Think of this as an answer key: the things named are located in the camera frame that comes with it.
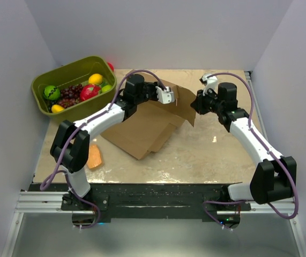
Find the orange sponge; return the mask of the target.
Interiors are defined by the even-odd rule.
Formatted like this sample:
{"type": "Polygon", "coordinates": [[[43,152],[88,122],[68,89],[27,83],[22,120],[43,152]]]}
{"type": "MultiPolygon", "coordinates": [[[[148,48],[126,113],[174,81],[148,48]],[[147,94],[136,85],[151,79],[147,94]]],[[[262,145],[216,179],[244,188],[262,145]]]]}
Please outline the orange sponge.
{"type": "Polygon", "coordinates": [[[103,165],[101,151],[96,144],[90,145],[87,166],[89,169],[95,169],[103,165]]]}

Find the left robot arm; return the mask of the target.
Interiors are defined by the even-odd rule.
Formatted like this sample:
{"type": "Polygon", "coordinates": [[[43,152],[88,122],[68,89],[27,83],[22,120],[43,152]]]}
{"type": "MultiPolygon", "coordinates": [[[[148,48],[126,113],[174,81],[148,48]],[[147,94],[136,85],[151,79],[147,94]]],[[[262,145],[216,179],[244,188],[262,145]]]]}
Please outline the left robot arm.
{"type": "Polygon", "coordinates": [[[74,123],[68,120],[60,123],[50,149],[56,166],[41,183],[42,191],[48,188],[58,173],[63,173],[69,190],[75,195],[74,205],[80,210],[92,205],[92,197],[88,194],[91,186],[85,172],[91,140],[106,129],[127,120],[137,111],[138,105],[149,100],[161,100],[162,93],[166,91],[160,79],[147,82],[139,73],[133,71],[126,75],[112,101],[103,109],[74,123]]]}

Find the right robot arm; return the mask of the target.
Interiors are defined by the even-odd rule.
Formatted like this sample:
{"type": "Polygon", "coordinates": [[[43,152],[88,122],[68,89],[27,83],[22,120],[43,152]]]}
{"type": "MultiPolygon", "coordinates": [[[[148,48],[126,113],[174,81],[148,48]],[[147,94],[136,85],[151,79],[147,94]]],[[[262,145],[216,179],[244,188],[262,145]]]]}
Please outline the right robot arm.
{"type": "Polygon", "coordinates": [[[292,184],[296,181],[296,161],[275,150],[249,120],[249,114],[238,107],[236,85],[221,83],[217,91],[198,90],[190,106],[200,115],[215,113],[218,121],[231,133],[256,165],[248,184],[231,184],[220,197],[225,210],[233,210],[239,200],[253,200],[258,204],[275,202],[294,196],[292,184]]]}

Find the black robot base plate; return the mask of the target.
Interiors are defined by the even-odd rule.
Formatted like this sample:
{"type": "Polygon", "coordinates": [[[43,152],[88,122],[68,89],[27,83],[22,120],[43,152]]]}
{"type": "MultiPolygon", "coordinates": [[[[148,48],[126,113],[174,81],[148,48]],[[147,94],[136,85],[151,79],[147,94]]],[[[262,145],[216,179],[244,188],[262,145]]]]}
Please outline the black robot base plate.
{"type": "Polygon", "coordinates": [[[248,202],[234,203],[227,184],[91,184],[82,201],[67,184],[51,184],[47,192],[58,192],[62,211],[72,211],[72,224],[85,228],[113,219],[201,220],[230,228],[238,226],[248,202]]]}

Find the brown cardboard box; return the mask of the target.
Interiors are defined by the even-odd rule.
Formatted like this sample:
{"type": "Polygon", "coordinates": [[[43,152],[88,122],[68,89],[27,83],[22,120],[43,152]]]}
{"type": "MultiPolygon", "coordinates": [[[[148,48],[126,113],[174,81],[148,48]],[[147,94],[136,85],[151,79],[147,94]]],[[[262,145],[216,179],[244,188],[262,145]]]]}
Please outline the brown cardboard box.
{"type": "Polygon", "coordinates": [[[128,120],[101,133],[104,139],[138,160],[158,152],[185,121],[191,126],[195,124],[196,112],[190,107],[196,98],[194,92],[169,81],[162,82],[173,90],[173,103],[148,101],[140,104],[128,120]]]}

